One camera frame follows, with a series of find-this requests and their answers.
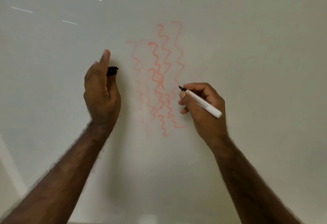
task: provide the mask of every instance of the person's left arm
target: person's left arm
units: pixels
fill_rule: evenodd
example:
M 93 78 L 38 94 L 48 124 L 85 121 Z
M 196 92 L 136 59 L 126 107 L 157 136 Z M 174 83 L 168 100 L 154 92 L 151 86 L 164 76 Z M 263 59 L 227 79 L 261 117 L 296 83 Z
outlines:
M 116 76 L 107 77 L 105 50 L 85 75 L 84 99 L 91 114 L 81 137 L 1 224 L 67 223 L 89 173 L 119 115 Z

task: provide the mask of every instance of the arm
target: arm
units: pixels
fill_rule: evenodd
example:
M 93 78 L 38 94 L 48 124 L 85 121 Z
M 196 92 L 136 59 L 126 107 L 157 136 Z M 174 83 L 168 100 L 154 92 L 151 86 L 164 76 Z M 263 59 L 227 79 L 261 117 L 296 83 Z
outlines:
M 300 224 L 229 138 L 223 98 L 207 83 L 186 84 L 184 88 L 203 97 L 223 113 L 217 119 L 189 94 L 180 93 L 178 103 L 186 106 L 181 113 L 190 112 L 198 134 L 213 152 L 241 222 Z
M 110 52 L 104 51 L 85 76 L 84 98 L 92 121 L 59 162 L 2 224 L 67 223 L 101 148 L 119 115 L 115 76 L 106 77 Z

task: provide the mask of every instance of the forearm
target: forearm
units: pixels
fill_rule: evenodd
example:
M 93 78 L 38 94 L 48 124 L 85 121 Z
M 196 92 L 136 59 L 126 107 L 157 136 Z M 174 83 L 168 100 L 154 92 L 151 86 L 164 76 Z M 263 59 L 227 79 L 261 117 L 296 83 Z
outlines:
M 66 223 L 110 131 L 90 123 L 83 135 L 2 224 Z
M 212 151 L 243 224 L 300 223 L 228 137 L 218 143 Z

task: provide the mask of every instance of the white board surface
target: white board surface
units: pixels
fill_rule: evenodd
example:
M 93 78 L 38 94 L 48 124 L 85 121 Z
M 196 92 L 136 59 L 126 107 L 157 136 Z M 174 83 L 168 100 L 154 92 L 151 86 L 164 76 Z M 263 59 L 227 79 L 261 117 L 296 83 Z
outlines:
M 239 223 L 179 114 L 176 86 L 200 81 L 225 99 L 237 146 L 314 223 L 327 210 L 326 18 L 325 0 L 1 0 L 0 134 L 32 186 L 86 127 L 84 75 L 109 49 L 122 111 L 71 221 Z

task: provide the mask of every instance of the whiteboard marker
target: whiteboard marker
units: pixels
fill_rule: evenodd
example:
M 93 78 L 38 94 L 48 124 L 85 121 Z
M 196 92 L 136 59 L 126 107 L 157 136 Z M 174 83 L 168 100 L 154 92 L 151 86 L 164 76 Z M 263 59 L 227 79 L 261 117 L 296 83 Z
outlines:
M 209 104 L 206 100 L 203 100 L 202 98 L 200 98 L 198 95 L 196 95 L 194 92 L 190 91 L 190 90 L 186 90 L 185 88 L 178 86 L 182 91 L 187 92 L 188 94 L 190 94 L 197 102 L 198 104 L 205 109 L 207 112 L 209 112 L 211 115 L 213 115 L 216 118 L 221 117 L 222 113 L 217 110 L 215 107 L 213 107 L 211 104 Z

